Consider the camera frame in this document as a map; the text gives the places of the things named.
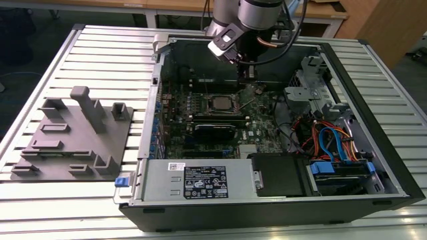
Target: warning label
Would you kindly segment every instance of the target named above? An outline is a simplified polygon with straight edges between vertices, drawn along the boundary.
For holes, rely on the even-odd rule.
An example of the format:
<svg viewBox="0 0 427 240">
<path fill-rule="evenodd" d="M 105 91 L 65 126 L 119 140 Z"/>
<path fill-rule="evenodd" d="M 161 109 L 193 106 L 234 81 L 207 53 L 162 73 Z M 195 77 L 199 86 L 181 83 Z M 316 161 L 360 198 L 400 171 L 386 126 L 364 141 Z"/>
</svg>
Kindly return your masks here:
<svg viewBox="0 0 427 240">
<path fill-rule="evenodd" d="M 183 198 L 228 198 L 225 166 L 183 167 Z"/>
</svg>

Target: white label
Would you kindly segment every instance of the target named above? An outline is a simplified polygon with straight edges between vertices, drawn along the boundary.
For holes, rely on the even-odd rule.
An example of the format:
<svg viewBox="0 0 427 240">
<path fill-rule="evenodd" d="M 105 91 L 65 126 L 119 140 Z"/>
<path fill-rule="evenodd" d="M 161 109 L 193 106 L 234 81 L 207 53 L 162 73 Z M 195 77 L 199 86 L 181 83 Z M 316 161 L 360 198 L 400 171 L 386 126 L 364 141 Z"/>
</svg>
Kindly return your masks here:
<svg viewBox="0 0 427 240">
<path fill-rule="evenodd" d="M 169 171 L 183 171 L 185 163 L 183 162 L 169 162 L 166 170 Z"/>
<path fill-rule="evenodd" d="M 330 15 L 330 19 L 345 19 L 346 16 Z"/>
<path fill-rule="evenodd" d="M 122 5 L 123 5 L 125 7 L 138 7 L 138 8 L 142 7 L 142 4 L 123 3 Z"/>
</svg>

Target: metal slat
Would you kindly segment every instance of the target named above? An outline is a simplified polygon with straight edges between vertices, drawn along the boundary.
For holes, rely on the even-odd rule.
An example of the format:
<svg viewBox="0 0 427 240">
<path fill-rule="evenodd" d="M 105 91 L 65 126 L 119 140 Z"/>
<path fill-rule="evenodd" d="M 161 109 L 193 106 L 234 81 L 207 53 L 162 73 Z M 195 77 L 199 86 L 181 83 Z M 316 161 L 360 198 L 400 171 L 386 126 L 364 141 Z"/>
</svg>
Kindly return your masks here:
<svg viewBox="0 0 427 240">
<path fill-rule="evenodd" d="M 342 94 L 337 94 L 337 97 L 342 103 L 346 103 L 346 100 Z M 362 96 L 362 99 L 368 105 L 389 105 L 389 106 L 406 105 L 406 101 L 397 96 Z"/>
<path fill-rule="evenodd" d="M 386 77 L 380 73 L 361 73 L 361 72 L 349 72 L 348 73 L 352 80 L 381 80 L 386 81 Z"/>
<path fill-rule="evenodd" d="M 348 73 L 381 73 L 376 66 L 342 65 Z"/>
<path fill-rule="evenodd" d="M 357 87 L 361 96 L 392 96 L 398 97 L 398 93 L 393 88 L 372 88 L 372 87 Z M 334 88 L 336 94 L 341 94 L 341 89 Z"/>
<path fill-rule="evenodd" d="M 421 189 L 427 189 L 427 174 L 425 173 L 413 173 L 412 174 L 412 177 L 417 183 L 417 186 L 421 188 Z"/>
<path fill-rule="evenodd" d="M 66 61 L 59 69 L 63 70 L 97 70 L 97 71 L 131 71 L 151 72 L 153 65 L 143 63 L 93 63 L 93 62 L 71 62 Z"/>
<path fill-rule="evenodd" d="M 142 42 L 119 42 L 119 41 L 87 41 L 78 40 L 74 42 L 75 47 L 89 48 L 113 48 L 113 49 L 153 49 L 153 45 Z"/>
<path fill-rule="evenodd" d="M 50 201 L 0 202 L 0 209 L 0 221 L 122 216 L 110 198 L 54 200 L 54 204 Z"/>
<path fill-rule="evenodd" d="M 380 125 L 421 125 L 421 120 L 413 115 L 376 115 Z"/>
<path fill-rule="evenodd" d="M 413 111 L 408 106 L 386 106 L 386 105 L 369 105 L 374 115 L 412 115 Z"/>
<path fill-rule="evenodd" d="M 350 53 L 350 52 L 336 52 L 334 53 L 338 60 L 341 59 L 352 59 L 352 60 L 370 60 L 370 56 L 364 52 L 364 53 Z"/>
<path fill-rule="evenodd" d="M 427 136 L 427 130 L 384 130 L 388 136 Z"/>
<path fill-rule="evenodd" d="M 55 78 L 62 79 L 103 79 L 103 80 L 149 80 L 150 72 L 119 72 L 119 71 L 81 71 L 58 70 Z"/>
<path fill-rule="evenodd" d="M 114 36 L 114 35 L 94 35 L 94 34 L 79 34 L 78 40 L 89 41 L 105 41 L 105 42 L 122 42 L 125 43 L 153 43 L 151 36 Z"/>
<path fill-rule="evenodd" d="M 318 43 L 314 39 L 304 39 L 304 37 L 300 37 L 297 40 L 308 42 L 308 43 Z M 349 48 L 361 48 L 361 44 L 356 41 L 336 41 L 336 39 L 321 39 L 324 42 L 326 42 L 332 47 L 349 47 Z"/>
<path fill-rule="evenodd" d="M 365 54 L 366 51 L 361 47 L 330 46 L 337 53 Z"/>
<path fill-rule="evenodd" d="M 427 136 L 389 136 L 390 144 L 396 147 L 427 147 Z"/>
<path fill-rule="evenodd" d="M 154 64 L 150 56 L 107 56 L 107 55 L 87 55 L 87 54 L 69 54 L 67 62 L 85 63 L 117 63 L 117 64 Z"/>
<path fill-rule="evenodd" d="M 418 147 L 418 148 L 398 147 L 394 150 L 397 151 L 400 158 L 404 160 L 427 159 L 427 148 L 425 147 Z"/>
<path fill-rule="evenodd" d="M 427 159 L 421 159 L 421 160 L 402 160 L 402 163 L 406 167 L 406 169 L 410 171 L 412 168 L 418 168 L 421 167 L 421 170 L 425 172 L 427 169 Z"/>
<path fill-rule="evenodd" d="M 110 198 L 114 188 L 113 182 L 5 183 L 0 184 L 0 200 Z"/>
<path fill-rule="evenodd" d="M 370 59 L 352 59 L 352 58 L 338 58 L 340 63 L 345 66 L 345 65 L 354 65 L 354 66 L 374 66 L 376 64 Z"/>
<path fill-rule="evenodd" d="M 95 29 L 83 28 L 82 34 L 95 34 L 95 35 L 117 35 L 117 36 L 154 36 L 157 32 L 146 30 L 121 30 L 121 29 Z"/>
<path fill-rule="evenodd" d="M 151 49 L 121 49 L 121 48 L 101 48 L 101 47 L 73 47 L 71 54 L 87 55 L 114 55 L 114 56 L 151 56 Z"/>
<path fill-rule="evenodd" d="M 382 80 L 382 81 L 372 81 L 372 80 L 353 80 L 352 81 L 353 85 L 358 88 L 386 88 L 386 89 L 392 89 L 393 85 Z M 330 84 L 332 86 L 337 86 L 337 82 L 334 79 L 330 79 Z"/>
<path fill-rule="evenodd" d="M 86 86 L 93 89 L 129 89 L 147 90 L 150 86 L 149 80 L 121 81 L 121 80 L 91 80 L 91 79 L 66 79 L 55 78 L 50 80 L 50 88 L 71 88 L 73 86 Z"/>
</svg>

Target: blue tab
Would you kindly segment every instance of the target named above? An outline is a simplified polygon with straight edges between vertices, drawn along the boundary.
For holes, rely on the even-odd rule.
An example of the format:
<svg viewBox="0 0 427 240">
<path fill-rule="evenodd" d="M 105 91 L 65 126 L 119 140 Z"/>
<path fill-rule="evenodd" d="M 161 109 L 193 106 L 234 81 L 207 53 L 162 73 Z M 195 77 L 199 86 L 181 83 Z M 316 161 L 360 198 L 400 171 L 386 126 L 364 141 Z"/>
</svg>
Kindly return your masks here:
<svg viewBox="0 0 427 240">
<path fill-rule="evenodd" d="M 373 163 L 370 163 L 370 162 L 368 161 L 365 165 L 366 165 L 366 169 L 368 169 L 369 173 L 370 173 L 370 174 L 374 173 Z"/>
<path fill-rule="evenodd" d="M 157 101 L 157 102 L 154 103 L 154 112 L 155 112 L 155 113 L 159 112 L 159 109 L 161 109 L 161 103 Z"/>
<path fill-rule="evenodd" d="M 309 165 L 312 174 L 332 174 L 334 173 L 332 163 L 329 161 L 316 161 Z"/>
<path fill-rule="evenodd" d="M 115 188 L 127 188 L 129 187 L 129 178 L 127 177 L 117 177 L 113 181 L 113 185 Z"/>
</svg>

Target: metal bracket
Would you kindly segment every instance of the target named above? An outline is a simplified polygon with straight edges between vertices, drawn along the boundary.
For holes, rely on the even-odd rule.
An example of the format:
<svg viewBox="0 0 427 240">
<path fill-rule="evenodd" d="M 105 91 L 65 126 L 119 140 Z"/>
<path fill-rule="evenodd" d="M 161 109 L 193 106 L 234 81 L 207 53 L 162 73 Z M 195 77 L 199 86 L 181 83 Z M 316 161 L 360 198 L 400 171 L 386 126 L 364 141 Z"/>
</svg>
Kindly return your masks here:
<svg viewBox="0 0 427 240">
<path fill-rule="evenodd" d="M 320 99 L 318 93 L 305 87 L 288 86 L 285 89 L 286 98 L 292 101 L 308 101 Z"/>
<path fill-rule="evenodd" d="M 348 108 L 349 106 L 346 103 L 324 104 L 321 107 L 321 112 L 324 114 L 325 120 L 334 121 Z"/>
<path fill-rule="evenodd" d="M 151 50 L 154 54 L 161 53 L 161 48 L 167 45 L 169 41 L 169 34 L 167 33 L 157 33 L 153 35 L 153 40 L 151 40 Z"/>
</svg>

